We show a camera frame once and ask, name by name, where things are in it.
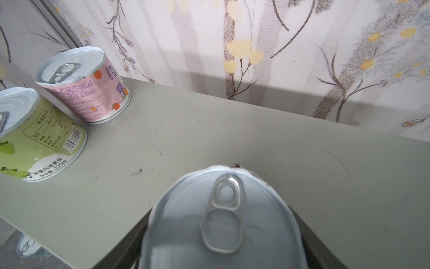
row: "pull tab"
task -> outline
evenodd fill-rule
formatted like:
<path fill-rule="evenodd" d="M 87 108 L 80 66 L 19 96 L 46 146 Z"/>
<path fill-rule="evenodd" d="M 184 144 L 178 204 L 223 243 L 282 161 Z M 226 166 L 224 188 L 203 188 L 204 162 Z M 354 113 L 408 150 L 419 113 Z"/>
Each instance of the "pull tab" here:
<path fill-rule="evenodd" d="M 200 237 L 203 245 L 206 249 L 214 254 L 220 255 L 233 255 L 240 250 L 243 244 L 243 186 L 242 181 L 231 174 L 222 175 L 216 181 L 212 188 L 211 196 L 209 197 L 208 204 L 200 222 Z M 211 245 L 208 238 L 205 235 L 205 228 L 207 226 L 208 216 L 212 213 L 223 213 L 221 215 L 232 216 L 234 219 L 227 218 L 228 222 L 217 223 L 213 227 L 222 229 L 228 229 L 228 227 L 236 227 L 234 224 L 238 224 L 239 235 L 237 242 L 231 248 L 221 248 Z"/>
<path fill-rule="evenodd" d="M 73 68 L 69 71 L 67 71 L 67 67 L 71 67 L 73 66 Z M 77 68 L 79 67 L 79 64 L 77 63 L 68 63 L 68 64 L 63 64 L 62 66 L 60 66 L 57 71 L 55 71 L 54 75 L 51 77 L 51 79 L 49 80 L 49 83 L 60 83 L 63 80 L 65 80 L 70 74 L 72 74 Z"/>
<path fill-rule="evenodd" d="M 6 118 L 9 112 L 0 112 L 0 133 L 3 131 L 3 125 L 6 122 Z"/>
<path fill-rule="evenodd" d="M 22 249 L 19 250 L 20 254 L 24 254 L 29 248 L 31 248 L 34 245 L 34 240 L 29 238 L 25 245 L 22 247 Z"/>

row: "pink can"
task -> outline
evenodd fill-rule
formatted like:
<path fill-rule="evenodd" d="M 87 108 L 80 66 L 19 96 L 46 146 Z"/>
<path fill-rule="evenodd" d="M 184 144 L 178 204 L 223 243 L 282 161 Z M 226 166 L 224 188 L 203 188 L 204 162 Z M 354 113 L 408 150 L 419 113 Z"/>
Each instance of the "pink can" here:
<path fill-rule="evenodd" d="M 97 47 L 80 47 L 55 55 L 36 70 L 34 81 L 88 124 L 113 119 L 131 100 L 120 75 Z"/>

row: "orange fruit illustration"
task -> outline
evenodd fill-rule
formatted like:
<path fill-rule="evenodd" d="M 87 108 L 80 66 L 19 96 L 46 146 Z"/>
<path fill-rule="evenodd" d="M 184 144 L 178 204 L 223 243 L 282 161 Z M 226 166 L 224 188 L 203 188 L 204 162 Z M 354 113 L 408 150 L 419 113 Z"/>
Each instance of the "orange fruit illustration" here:
<path fill-rule="evenodd" d="M 100 70 L 97 70 L 97 71 L 94 73 L 94 77 L 95 77 L 96 79 L 101 79 L 101 72 L 100 72 Z"/>

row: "tin can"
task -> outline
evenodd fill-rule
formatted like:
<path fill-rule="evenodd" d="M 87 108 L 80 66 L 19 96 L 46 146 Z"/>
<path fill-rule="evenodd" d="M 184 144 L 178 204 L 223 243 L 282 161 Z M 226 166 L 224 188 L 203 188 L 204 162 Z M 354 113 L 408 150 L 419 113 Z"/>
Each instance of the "tin can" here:
<path fill-rule="evenodd" d="M 139 269 L 153 268 L 308 266 L 294 214 L 275 190 L 243 167 L 217 165 L 181 177 L 152 209 Z"/>
<path fill-rule="evenodd" d="M 34 89 L 0 92 L 0 173 L 28 182 L 46 180 L 81 153 L 87 134 Z"/>
<path fill-rule="evenodd" d="M 120 75 L 97 47 L 80 47 L 55 55 L 36 70 L 34 81 L 88 124 L 113 119 L 131 100 Z"/>

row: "metal frame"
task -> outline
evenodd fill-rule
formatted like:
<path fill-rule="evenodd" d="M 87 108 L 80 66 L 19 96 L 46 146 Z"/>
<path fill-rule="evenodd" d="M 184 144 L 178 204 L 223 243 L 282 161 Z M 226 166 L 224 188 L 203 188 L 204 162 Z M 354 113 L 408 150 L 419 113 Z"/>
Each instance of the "metal frame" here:
<path fill-rule="evenodd" d="M 72 49 L 84 46 L 49 0 L 29 0 L 29 2 L 37 7 L 65 44 Z"/>

